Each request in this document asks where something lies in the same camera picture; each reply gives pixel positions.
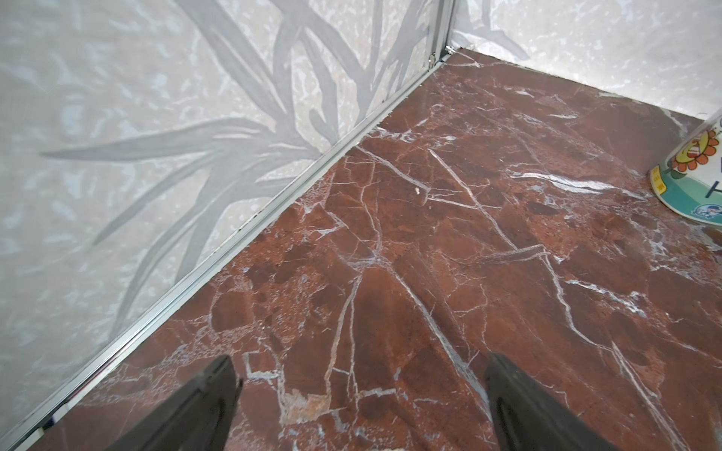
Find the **red marble floor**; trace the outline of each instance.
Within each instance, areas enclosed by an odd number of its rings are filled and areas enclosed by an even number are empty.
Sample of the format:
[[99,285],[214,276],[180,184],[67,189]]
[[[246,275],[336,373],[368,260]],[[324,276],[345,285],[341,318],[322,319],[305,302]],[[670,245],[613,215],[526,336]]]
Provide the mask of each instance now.
[[493,450],[489,351],[623,450],[722,449],[722,233],[645,178],[696,123],[457,53],[35,449],[225,353],[229,450]]

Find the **leaf print wallpaper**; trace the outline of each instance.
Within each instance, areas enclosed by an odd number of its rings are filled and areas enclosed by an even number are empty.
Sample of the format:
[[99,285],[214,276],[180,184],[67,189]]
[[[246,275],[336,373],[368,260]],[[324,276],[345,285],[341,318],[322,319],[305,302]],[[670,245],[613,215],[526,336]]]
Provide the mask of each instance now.
[[457,0],[450,41],[706,118],[722,106],[721,14],[719,0]]
[[404,82],[432,0],[11,0],[0,434]]

